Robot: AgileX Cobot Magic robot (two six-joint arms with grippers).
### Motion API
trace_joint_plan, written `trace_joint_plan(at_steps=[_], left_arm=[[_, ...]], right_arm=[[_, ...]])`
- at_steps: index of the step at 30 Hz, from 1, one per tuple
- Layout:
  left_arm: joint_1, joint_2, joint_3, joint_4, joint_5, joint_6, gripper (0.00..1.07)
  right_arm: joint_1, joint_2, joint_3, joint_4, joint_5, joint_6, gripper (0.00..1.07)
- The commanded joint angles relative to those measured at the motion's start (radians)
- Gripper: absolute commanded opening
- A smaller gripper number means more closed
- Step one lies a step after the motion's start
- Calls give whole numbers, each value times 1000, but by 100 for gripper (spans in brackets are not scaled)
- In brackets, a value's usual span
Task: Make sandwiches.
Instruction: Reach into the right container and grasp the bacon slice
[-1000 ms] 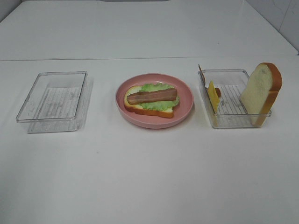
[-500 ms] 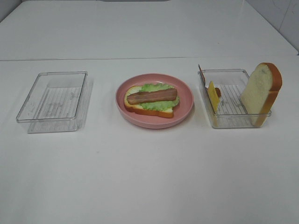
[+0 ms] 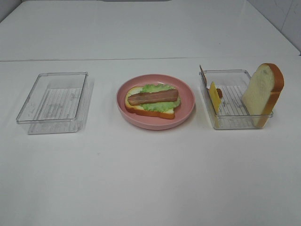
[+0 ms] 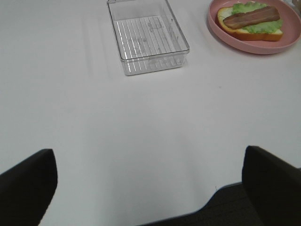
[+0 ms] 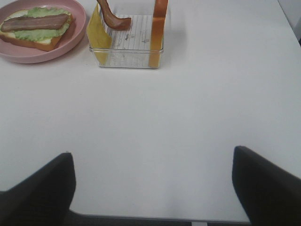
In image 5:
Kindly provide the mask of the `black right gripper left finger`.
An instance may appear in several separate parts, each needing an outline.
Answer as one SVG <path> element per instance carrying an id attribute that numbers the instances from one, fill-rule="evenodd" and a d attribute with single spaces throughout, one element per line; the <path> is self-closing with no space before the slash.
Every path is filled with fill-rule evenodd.
<path id="1" fill-rule="evenodd" d="M 76 188 L 71 153 L 62 153 L 0 195 L 2 226 L 60 226 Z"/>

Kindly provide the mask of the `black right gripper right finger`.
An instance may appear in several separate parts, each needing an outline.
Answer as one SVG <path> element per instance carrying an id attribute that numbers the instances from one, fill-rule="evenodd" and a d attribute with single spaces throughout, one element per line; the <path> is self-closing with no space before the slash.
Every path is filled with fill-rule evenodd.
<path id="1" fill-rule="evenodd" d="M 233 154 L 232 183 L 253 226 L 299 226 L 301 180 L 245 146 Z"/>

